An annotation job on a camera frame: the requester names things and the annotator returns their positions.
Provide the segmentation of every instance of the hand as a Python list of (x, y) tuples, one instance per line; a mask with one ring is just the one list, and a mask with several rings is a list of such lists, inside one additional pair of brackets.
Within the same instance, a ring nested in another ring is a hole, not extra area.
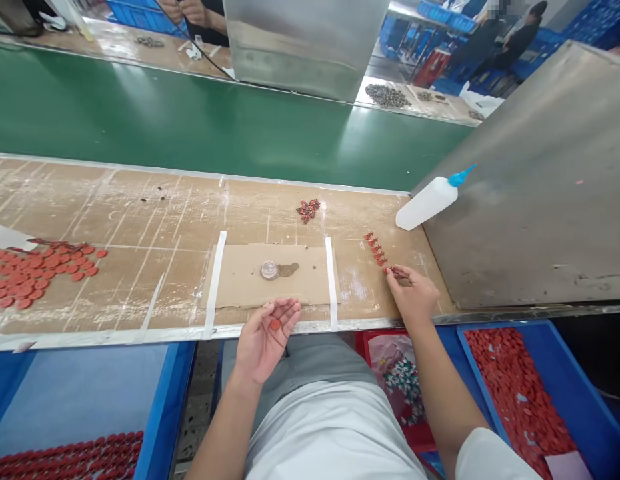
[[(239, 336), (233, 373), (245, 381), (263, 385), (277, 366), (288, 338), (301, 317), (297, 299), (274, 299), (250, 316)], [(279, 321), (271, 326), (273, 320)]]
[(209, 28), (207, 10), (201, 0), (182, 0), (179, 6), (190, 23)]
[[(435, 284), (411, 268), (401, 265), (395, 265), (394, 273), (390, 268), (386, 268), (385, 274), (406, 328), (410, 330), (412, 327), (430, 323), (432, 311), (439, 298), (439, 290)], [(400, 285), (398, 280), (401, 279), (407, 279), (409, 285)]]

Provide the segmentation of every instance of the pile of red rubber caps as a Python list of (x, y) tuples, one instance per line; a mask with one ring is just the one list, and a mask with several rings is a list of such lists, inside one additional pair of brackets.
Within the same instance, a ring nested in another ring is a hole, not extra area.
[(20, 249), (0, 250), (0, 307), (8, 308), (16, 302), (20, 310), (40, 299), (50, 281), (58, 274), (72, 275), (72, 281), (98, 274), (99, 269), (89, 255), (104, 258), (106, 250), (82, 243), (50, 242), (42, 239), (30, 240), (45, 247), (45, 250), (24, 252)]
[(315, 217), (317, 210), (320, 208), (321, 202), (317, 199), (310, 200), (310, 203), (301, 200), (301, 206), (297, 209), (297, 213), (301, 215), (301, 219), (304, 223), (308, 223), (311, 218)]
[(388, 259), (383, 257), (385, 255), (385, 252), (381, 250), (381, 244), (375, 245), (375, 243), (379, 239), (376, 237), (373, 238), (374, 234), (375, 233), (371, 231), (367, 235), (364, 235), (363, 238), (368, 240), (368, 245), (372, 247), (372, 253), (375, 257), (375, 260), (377, 261), (377, 265), (382, 267), (384, 263), (388, 262)]
[(0, 480), (128, 480), (135, 474), (143, 432), (27, 451), (0, 458)]
[(540, 477), (552, 480), (544, 457), (577, 450), (543, 388), (523, 336), (515, 328), (468, 330), (477, 361), (512, 448)]

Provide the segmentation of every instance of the worker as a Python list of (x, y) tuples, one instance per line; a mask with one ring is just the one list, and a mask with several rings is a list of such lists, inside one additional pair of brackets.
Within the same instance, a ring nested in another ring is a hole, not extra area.
[(525, 18), (524, 25), (506, 39), (503, 48), (498, 54), (480, 64), (472, 74), (472, 79), (478, 78), (490, 68), (507, 71), (521, 54), (527, 50), (532, 40), (535, 39), (541, 20), (543, 19), (543, 12), (545, 12), (547, 6), (548, 2), (543, 0), (530, 8)]
[(229, 47), (222, 0), (156, 0), (175, 25), (185, 18), (190, 40)]
[[(447, 478), (540, 479), (452, 364), (430, 318), (434, 284), (400, 265), (386, 272)], [(372, 370), (335, 334), (289, 338), (300, 316), (297, 299), (272, 300), (225, 343), (223, 393), (186, 480), (425, 479)]]

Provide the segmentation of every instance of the green conveyor belt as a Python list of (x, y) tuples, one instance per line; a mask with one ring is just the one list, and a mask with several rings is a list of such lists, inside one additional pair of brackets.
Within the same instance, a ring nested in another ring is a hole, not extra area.
[(0, 48), (1, 152), (410, 190), (472, 130), (76, 55)]

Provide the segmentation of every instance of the white cloth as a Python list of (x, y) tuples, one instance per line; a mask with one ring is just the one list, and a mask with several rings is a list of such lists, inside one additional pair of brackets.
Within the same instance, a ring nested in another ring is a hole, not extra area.
[[(384, 392), (360, 381), (309, 383), (268, 412), (250, 440), (248, 480), (425, 480)], [(476, 429), (457, 479), (540, 478), (496, 434)]]

